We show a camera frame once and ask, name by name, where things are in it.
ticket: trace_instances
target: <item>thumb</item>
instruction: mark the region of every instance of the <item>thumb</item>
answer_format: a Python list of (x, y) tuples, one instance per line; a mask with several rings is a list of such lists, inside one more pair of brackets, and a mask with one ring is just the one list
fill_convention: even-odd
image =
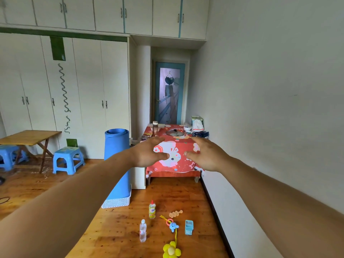
[(199, 155), (200, 154), (197, 154), (193, 151), (185, 151), (184, 152), (184, 156), (186, 156), (188, 159), (191, 159), (193, 162), (196, 162), (196, 163), (197, 163), (198, 158), (200, 157)]
[(156, 155), (157, 161), (159, 161), (159, 160), (166, 160), (166, 159), (169, 159), (169, 158), (170, 158), (170, 154), (168, 154), (168, 153), (163, 153), (163, 152), (154, 153), (154, 155)]

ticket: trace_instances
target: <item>white plastic basket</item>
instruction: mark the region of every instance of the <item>white plastic basket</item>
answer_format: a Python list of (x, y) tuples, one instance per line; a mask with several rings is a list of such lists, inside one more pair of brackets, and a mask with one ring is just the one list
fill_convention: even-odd
[(128, 197), (117, 198), (117, 199), (107, 199), (101, 205), (101, 208), (128, 206), (130, 204), (130, 197), (131, 197), (131, 187), (130, 187), (130, 195)]

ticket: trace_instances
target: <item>hand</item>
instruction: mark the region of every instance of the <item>hand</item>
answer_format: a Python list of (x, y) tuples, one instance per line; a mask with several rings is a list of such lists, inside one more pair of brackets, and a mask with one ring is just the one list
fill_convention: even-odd
[(133, 166), (145, 168), (159, 160), (169, 159), (170, 155), (168, 153), (156, 153), (153, 151), (154, 147), (164, 140), (165, 138), (152, 137), (130, 148)]
[(220, 172), (221, 165), (230, 156), (215, 143), (206, 138), (192, 137), (200, 147), (200, 153), (186, 151), (184, 155), (204, 170)]

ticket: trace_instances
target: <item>red tablecloth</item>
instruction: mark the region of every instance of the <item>red tablecloth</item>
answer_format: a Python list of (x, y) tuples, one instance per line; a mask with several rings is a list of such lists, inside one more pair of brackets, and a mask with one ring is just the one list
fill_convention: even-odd
[[(146, 177), (148, 176), (200, 176), (200, 168), (190, 159), (184, 156), (185, 151), (199, 151), (199, 146), (191, 139), (191, 134), (186, 134), (183, 125), (161, 125), (158, 131), (159, 137), (164, 137), (165, 141), (154, 147), (155, 152), (165, 152), (170, 154), (167, 160), (161, 160), (154, 165), (147, 167)], [(183, 134), (172, 137), (166, 132), (177, 130)], [(151, 126), (148, 125), (141, 142), (152, 136)]]

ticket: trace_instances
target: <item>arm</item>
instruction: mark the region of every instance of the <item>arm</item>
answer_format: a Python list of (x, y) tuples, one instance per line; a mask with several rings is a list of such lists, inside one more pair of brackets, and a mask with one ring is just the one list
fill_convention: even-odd
[(115, 154), (5, 217), (0, 222), (1, 257), (65, 257), (130, 168), (168, 159), (166, 153), (153, 152), (154, 146), (163, 140), (150, 138)]
[(227, 155), (203, 138), (187, 158), (220, 172), (285, 258), (344, 257), (344, 215)]

